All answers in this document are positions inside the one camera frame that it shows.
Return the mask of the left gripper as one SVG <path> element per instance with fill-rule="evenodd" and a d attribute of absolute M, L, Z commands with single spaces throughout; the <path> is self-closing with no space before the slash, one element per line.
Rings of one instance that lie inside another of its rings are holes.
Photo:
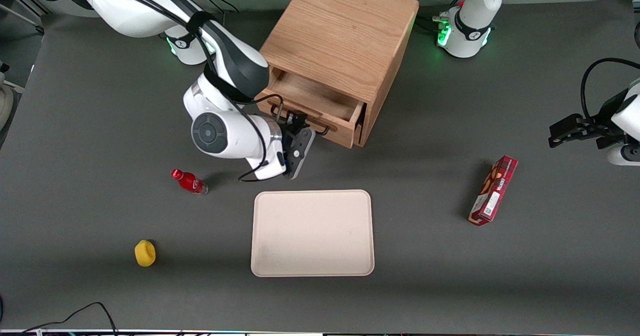
<path fill-rule="evenodd" d="M 562 145 L 565 142 L 595 140 L 598 150 L 607 149 L 618 143 L 624 142 L 624 133 L 620 128 L 610 121 L 601 122 L 596 117 L 592 117 L 593 122 L 573 114 L 573 129 L 569 133 L 569 120 L 562 119 L 550 126 L 550 137 L 548 146 L 551 149 Z"/>

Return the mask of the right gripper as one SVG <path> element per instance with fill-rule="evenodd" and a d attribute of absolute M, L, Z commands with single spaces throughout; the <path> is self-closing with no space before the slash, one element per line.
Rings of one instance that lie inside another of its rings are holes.
<path fill-rule="evenodd" d="M 310 127 L 308 119 L 309 116 L 303 112 L 286 113 L 285 129 L 288 133 L 283 139 L 283 155 L 285 157 L 283 177 L 285 179 L 297 178 L 316 137 L 316 131 Z"/>

